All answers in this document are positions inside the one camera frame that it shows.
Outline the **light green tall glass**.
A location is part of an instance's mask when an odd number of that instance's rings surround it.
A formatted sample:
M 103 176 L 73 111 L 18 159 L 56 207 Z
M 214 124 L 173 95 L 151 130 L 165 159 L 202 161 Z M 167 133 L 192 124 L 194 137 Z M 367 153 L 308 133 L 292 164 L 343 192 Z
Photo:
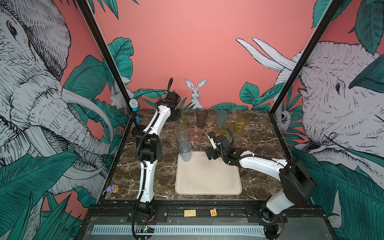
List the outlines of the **light green tall glass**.
M 177 123 L 184 126 L 188 124 L 188 118 L 184 111 L 181 111 L 181 117 L 177 120 Z

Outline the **blue tall plastic glass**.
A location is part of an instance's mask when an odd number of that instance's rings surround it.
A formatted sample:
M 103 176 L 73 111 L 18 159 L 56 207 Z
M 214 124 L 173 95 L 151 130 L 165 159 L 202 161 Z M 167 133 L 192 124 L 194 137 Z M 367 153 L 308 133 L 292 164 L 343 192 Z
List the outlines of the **blue tall plastic glass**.
M 192 158 L 193 144 L 188 140 L 183 140 L 178 145 L 179 154 L 183 161 L 188 162 Z

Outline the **beige plastic tray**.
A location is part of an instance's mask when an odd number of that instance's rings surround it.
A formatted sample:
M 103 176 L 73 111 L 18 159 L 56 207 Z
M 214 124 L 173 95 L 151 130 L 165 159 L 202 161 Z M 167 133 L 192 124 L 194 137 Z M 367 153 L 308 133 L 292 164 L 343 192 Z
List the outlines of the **beige plastic tray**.
M 209 160 L 205 152 L 192 152 L 184 161 L 178 156 L 176 193 L 179 195 L 240 195 L 238 167 L 229 166 L 221 158 Z

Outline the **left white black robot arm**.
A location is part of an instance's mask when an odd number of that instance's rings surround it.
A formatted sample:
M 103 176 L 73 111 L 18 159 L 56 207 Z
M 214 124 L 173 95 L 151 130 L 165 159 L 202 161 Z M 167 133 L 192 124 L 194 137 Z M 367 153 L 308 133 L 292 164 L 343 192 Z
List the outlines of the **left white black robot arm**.
M 177 108 L 179 102 L 180 96 L 176 92 L 168 92 L 164 99 L 155 103 L 156 113 L 150 123 L 133 129 L 137 148 L 135 159 L 141 165 L 136 210 L 149 217 L 154 214 L 155 169 L 163 155 L 160 133 L 166 122 L 173 122 L 181 117 L 181 110 Z

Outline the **short yellow glass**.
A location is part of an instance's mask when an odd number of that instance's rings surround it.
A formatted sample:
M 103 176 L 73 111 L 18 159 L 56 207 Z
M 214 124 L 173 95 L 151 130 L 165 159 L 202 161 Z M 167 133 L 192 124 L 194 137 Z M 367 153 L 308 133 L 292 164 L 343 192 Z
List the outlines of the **short yellow glass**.
M 218 135 L 225 135 L 226 134 L 226 129 L 223 128 L 222 126 L 215 126 L 213 129 L 213 132 L 218 136 Z

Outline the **dark grey tall glass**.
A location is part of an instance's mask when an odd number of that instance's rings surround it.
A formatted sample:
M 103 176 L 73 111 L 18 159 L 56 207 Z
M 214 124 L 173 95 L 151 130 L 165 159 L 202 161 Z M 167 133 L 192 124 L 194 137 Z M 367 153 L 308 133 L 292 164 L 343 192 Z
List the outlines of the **dark grey tall glass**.
M 199 128 L 204 128 L 207 122 L 208 111 L 204 108 L 199 108 L 196 111 L 197 125 Z

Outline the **clear faceted glass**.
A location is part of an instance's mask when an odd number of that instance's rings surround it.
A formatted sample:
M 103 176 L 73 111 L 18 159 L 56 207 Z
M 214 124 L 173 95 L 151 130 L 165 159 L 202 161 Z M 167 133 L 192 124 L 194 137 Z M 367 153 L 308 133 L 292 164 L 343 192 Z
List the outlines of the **clear faceted glass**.
M 177 126 L 175 128 L 175 131 L 176 131 L 176 136 L 177 136 L 177 140 L 179 143 L 182 141 L 188 140 L 189 129 L 186 126 L 184 126 L 184 125 Z

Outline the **tall yellow glass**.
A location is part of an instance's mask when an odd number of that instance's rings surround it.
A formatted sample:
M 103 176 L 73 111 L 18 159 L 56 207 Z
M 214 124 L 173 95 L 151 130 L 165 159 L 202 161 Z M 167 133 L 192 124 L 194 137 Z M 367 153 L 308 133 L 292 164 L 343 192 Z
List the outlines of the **tall yellow glass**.
M 250 122 L 250 116 L 248 113 L 239 113 L 235 130 L 238 133 L 244 132 L 249 122 Z

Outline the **microphone on black stand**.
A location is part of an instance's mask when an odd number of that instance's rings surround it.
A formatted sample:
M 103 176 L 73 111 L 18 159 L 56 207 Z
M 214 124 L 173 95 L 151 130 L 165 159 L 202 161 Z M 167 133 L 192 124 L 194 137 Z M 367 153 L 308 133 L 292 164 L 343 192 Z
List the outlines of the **microphone on black stand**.
M 136 99 L 131 99 L 129 101 L 130 107 L 133 111 L 133 128 L 132 128 L 132 135 L 133 137 L 136 137 L 137 135 L 142 135 L 143 130 L 146 128 L 145 125 L 140 124 L 140 118 L 139 118 L 139 102 Z

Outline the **orange letter A tag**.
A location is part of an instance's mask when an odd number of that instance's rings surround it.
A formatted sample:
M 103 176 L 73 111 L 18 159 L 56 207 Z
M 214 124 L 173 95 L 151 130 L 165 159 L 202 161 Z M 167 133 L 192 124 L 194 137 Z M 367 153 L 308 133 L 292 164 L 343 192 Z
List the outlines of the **orange letter A tag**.
M 211 210 L 210 210 L 210 214 L 211 214 L 212 217 L 215 217 L 215 216 L 218 215 L 216 209 L 211 209 Z

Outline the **purple toy figure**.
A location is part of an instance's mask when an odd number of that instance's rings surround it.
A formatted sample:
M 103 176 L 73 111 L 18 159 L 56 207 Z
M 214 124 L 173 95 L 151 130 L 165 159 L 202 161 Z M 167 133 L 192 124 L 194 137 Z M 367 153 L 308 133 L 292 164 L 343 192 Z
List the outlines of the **purple toy figure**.
M 107 193 L 110 193 L 110 194 L 115 194 L 119 191 L 119 186 L 118 185 L 111 185 L 111 186 L 108 186 L 103 192 L 102 192 L 102 195 L 106 195 Z

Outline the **white ventilated strip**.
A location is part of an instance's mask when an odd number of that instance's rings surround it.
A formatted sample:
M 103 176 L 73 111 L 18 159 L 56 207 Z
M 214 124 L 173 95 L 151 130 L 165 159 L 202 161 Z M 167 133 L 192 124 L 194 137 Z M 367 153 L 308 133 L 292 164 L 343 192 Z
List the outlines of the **white ventilated strip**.
M 176 235 L 218 235 L 264 237 L 262 226 L 192 226 L 192 225 L 152 225 L 136 227 L 137 236 L 176 236 Z M 128 225 L 95 225 L 92 235 L 130 235 L 132 227 Z

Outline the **left black frame post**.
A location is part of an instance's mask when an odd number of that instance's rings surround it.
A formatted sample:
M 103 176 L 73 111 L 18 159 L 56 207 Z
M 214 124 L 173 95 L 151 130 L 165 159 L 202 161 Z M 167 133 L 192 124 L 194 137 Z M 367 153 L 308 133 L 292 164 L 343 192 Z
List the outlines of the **left black frame post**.
M 118 85 L 119 90 L 121 91 L 121 94 L 124 98 L 125 104 L 128 108 L 130 108 L 129 101 L 131 98 L 129 97 L 127 93 L 127 89 L 122 81 L 122 76 L 120 75 L 120 72 L 117 68 L 117 65 L 112 57 L 112 54 L 108 48 L 108 45 L 106 44 L 105 38 L 102 35 L 102 32 L 98 26 L 97 21 L 95 20 L 94 14 L 90 9 L 88 1 L 84 0 L 76 0 L 76 4 L 78 5 L 97 45 L 99 50 L 102 53 L 102 56 L 104 60 L 107 63 L 108 68 L 111 71 L 111 74 L 115 80 L 115 82 Z

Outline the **black frame post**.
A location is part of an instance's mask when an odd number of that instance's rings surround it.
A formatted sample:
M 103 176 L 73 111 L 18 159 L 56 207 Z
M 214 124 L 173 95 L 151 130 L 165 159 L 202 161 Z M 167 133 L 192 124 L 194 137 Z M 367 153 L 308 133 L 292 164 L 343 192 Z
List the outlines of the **black frame post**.
M 301 57 L 299 58 L 298 63 L 295 65 L 294 69 L 292 70 L 292 73 L 290 74 L 287 82 L 285 83 L 281 93 L 279 94 L 276 102 L 272 106 L 272 108 L 269 111 L 270 115 L 274 115 L 280 106 L 280 104 L 283 102 L 285 96 L 287 95 L 288 91 L 291 89 L 292 85 L 296 81 L 296 79 L 299 76 L 299 73 L 303 69 L 305 63 L 307 62 L 308 58 L 311 56 L 313 50 L 315 49 L 317 43 L 323 36 L 324 32 L 326 31 L 327 27 L 329 26 L 330 22 L 332 21 L 334 15 L 336 14 L 337 10 L 340 8 L 342 4 L 342 0 L 333 0 L 330 1 L 327 5 L 325 12 L 323 13 L 319 24 L 317 25 L 313 35 L 311 36 L 308 44 L 306 45 L 305 49 L 303 50 L 303 53 Z
M 122 81 L 122 76 L 120 75 L 120 72 L 117 68 L 117 65 L 112 57 L 112 54 L 108 48 L 108 45 L 106 44 L 105 38 L 102 35 L 102 32 L 98 26 L 97 21 L 95 20 L 94 14 L 90 9 L 88 1 L 84 0 L 76 0 L 76 4 L 78 5 L 97 45 L 99 50 L 102 53 L 102 56 L 104 60 L 107 63 L 108 68 L 111 71 L 111 74 L 115 80 L 115 82 L 118 85 L 119 90 L 121 91 L 121 94 L 124 98 L 125 104 L 128 108 L 130 108 L 129 101 L 131 98 L 129 97 L 127 93 L 127 89 Z

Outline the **right black frame post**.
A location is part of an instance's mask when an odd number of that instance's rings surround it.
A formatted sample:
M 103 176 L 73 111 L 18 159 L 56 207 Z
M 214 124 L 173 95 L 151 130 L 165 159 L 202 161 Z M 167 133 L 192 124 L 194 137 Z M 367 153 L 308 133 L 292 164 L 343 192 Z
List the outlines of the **right black frame post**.
M 285 96 L 287 95 L 288 91 L 291 89 L 292 85 L 296 81 L 296 79 L 299 76 L 299 73 L 303 69 L 305 63 L 307 62 L 308 58 L 311 56 L 313 50 L 315 49 L 317 43 L 323 36 L 324 32 L 326 31 L 327 27 L 329 26 L 330 22 L 332 21 L 334 15 L 336 14 L 337 10 L 340 8 L 342 4 L 342 0 L 333 0 L 330 1 L 327 5 L 325 12 L 323 13 L 319 24 L 317 25 L 313 35 L 311 36 L 308 44 L 306 45 L 305 49 L 303 50 L 303 53 L 301 57 L 299 58 L 298 63 L 295 65 L 294 69 L 292 70 L 292 73 L 290 74 L 287 82 L 285 83 L 281 93 L 279 94 L 276 102 L 272 106 L 272 108 L 269 111 L 270 115 L 274 115 L 280 106 L 280 104 L 283 102 Z

